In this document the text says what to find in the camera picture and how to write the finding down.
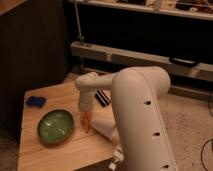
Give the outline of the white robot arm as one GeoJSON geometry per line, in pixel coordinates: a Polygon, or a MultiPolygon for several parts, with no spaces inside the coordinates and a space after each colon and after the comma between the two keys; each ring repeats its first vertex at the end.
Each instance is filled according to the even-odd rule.
{"type": "Polygon", "coordinates": [[[129,67],[117,73],[90,72],[75,81],[78,108],[93,108],[95,91],[111,93],[112,110],[126,159],[127,171],[178,171],[158,106],[170,88],[170,77],[160,67],[129,67]]]}

